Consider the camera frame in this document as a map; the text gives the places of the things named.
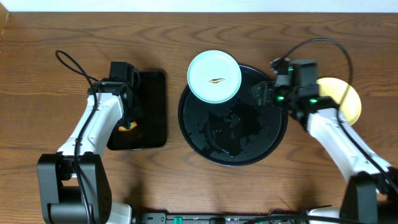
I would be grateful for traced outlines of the yellow green scrub sponge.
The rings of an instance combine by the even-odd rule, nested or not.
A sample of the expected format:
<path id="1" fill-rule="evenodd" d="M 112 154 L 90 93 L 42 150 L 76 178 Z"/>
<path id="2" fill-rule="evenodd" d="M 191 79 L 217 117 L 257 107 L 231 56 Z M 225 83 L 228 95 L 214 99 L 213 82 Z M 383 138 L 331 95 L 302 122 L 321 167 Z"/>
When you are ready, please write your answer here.
<path id="1" fill-rule="evenodd" d="M 118 131 L 126 132 L 126 131 L 131 131 L 137 126 L 137 123 L 135 121 L 131 123 L 124 123 L 118 126 Z"/>

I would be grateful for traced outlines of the yellow plate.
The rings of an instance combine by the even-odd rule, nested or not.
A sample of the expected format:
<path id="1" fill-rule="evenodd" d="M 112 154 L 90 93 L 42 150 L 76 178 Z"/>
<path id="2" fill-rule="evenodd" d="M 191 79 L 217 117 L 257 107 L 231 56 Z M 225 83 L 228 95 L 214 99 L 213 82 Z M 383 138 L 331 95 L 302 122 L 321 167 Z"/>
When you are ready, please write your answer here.
<path id="1" fill-rule="evenodd" d="M 340 103 L 348 84 L 338 78 L 326 77 L 317 80 L 320 86 L 320 96 L 330 96 Z M 360 117 L 362 104 L 356 90 L 350 85 L 348 93 L 341 106 L 341 111 L 347 122 L 352 126 Z"/>

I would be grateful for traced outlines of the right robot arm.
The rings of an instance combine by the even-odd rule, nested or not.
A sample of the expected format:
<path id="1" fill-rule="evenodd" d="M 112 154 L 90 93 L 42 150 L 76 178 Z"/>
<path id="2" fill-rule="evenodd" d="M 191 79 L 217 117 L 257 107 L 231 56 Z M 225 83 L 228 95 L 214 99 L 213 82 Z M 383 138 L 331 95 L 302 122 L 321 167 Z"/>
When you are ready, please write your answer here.
<path id="1" fill-rule="evenodd" d="M 376 154 L 351 127 L 330 96 L 320 96 L 315 60 L 271 62 L 274 81 L 253 88 L 260 105 L 287 110 L 330 155 L 347 181 L 340 207 L 281 215 L 292 223 L 397 223 L 397 169 Z"/>

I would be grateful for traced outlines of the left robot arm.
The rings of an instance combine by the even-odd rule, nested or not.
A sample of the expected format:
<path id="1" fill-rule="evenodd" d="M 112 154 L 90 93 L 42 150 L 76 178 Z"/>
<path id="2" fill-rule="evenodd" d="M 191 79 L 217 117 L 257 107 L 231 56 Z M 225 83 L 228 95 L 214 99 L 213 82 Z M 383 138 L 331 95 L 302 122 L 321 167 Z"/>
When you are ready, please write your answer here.
<path id="1" fill-rule="evenodd" d="M 94 82 L 87 106 L 68 140 L 37 162 L 45 223 L 131 223 L 132 207 L 115 202 L 102 158 L 118 126 L 132 128 L 136 68 L 112 62 L 109 77 Z"/>

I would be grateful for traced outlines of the black rectangular tray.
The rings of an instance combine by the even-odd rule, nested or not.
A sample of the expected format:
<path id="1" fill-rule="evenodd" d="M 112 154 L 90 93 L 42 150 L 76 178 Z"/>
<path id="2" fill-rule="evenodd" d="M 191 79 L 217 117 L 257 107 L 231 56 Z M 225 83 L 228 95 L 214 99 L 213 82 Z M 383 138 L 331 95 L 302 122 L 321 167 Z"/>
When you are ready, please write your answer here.
<path id="1" fill-rule="evenodd" d="M 112 151 L 162 147 L 166 143 L 165 75 L 160 71 L 141 72 L 140 78 L 134 93 L 142 104 L 144 116 L 135 121 L 137 126 L 131 131 L 118 131 L 118 127 L 113 129 L 107 143 Z"/>

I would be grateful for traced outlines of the black round tray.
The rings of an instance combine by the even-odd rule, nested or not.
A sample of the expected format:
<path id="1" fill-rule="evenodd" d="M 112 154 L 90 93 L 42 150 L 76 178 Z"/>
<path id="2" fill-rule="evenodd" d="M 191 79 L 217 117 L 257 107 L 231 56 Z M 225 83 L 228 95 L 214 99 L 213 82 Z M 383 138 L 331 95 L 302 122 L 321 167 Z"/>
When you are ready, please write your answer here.
<path id="1" fill-rule="evenodd" d="M 220 104 L 199 100 L 186 87 L 178 106 L 182 135 L 199 155 L 224 166 L 246 166 L 267 157 L 282 141 L 288 114 L 276 106 L 260 106 L 250 93 L 266 73 L 240 66 L 242 82 L 237 94 Z"/>

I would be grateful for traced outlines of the light blue plate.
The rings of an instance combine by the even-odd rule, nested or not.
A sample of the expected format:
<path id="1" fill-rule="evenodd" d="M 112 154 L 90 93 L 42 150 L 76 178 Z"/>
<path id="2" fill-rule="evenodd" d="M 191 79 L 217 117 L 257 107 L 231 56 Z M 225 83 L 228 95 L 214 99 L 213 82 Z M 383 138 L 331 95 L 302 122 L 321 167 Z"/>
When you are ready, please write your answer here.
<path id="1" fill-rule="evenodd" d="M 207 50 L 190 62 L 187 82 L 190 91 L 198 99 L 219 104 L 237 94 L 242 82 L 242 71 L 230 54 Z"/>

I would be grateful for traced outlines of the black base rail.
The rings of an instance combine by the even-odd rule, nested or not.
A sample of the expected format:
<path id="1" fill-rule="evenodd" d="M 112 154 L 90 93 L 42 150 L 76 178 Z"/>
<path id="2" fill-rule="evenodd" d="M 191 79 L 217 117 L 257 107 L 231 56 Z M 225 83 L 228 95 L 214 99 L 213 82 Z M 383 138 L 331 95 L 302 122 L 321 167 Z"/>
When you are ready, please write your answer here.
<path id="1" fill-rule="evenodd" d="M 237 214 L 237 213 L 167 213 L 167 212 L 144 212 L 139 215 L 135 215 L 131 223 L 133 224 L 238 224 L 246 223 L 251 220 L 257 220 L 262 217 L 276 217 L 276 216 L 291 216 L 297 215 L 294 212 L 288 212 L 284 210 L 273 210 L 270 213 L 257 215 L 249 214 Z"/>

